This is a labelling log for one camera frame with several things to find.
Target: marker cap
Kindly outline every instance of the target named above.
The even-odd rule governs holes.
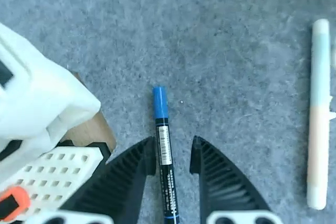
[[[164,87],[155,87],[153,89],[154,95],[154,117],[168,118],[168,108],[167,108],[167,96]]]

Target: pastel marker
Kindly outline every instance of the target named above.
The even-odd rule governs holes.
[[[327,203],[330,106],[329,22],[320,19],[312,28],[311,88],[307,204],[316,210]]]

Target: white robot part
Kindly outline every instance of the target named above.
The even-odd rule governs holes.
[[[20,186],[28,192],[30,207],[15,218],[24,221],[40,211],[61,207],[91,177],[102,159],[98,147],[59,146],[0,184],[0,191]]]
[[[99,100],[68,70],[0,23],[0,183],[99,109]],[[1,157],[13,140],[22,140],[20,147]]]
[[[88,214],[65,210],[42,211],[31,216],[24,224],[113,224],[113,220],[106,215]]]
[[[281,219],[270,211],[214,211],[206,220],[207,224],[232,223],[232,224],[283,224]]]

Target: carpet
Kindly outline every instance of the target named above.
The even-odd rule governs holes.
[[[306,205],[311,25],[336,0],[0,0],[0,22],[80,73],[102,102],[116,156],[154,135],[166,86],[182,223],[199,223],[194,135],[229,157],[284,223],[336,221],[336,122],[327,207]],[[332,71],[331,93],[336,93]],[[335,102],[331,107],[336,109]],[[162,223],[159,177],[139,223]]]

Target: marker barcode label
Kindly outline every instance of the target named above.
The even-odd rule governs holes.
[[[172,153],[170,150],[170,139],[169,139],[169,129],[168,126],[159,127],[159,141],[160,141],[160,152],[162,165],[171,165]]]

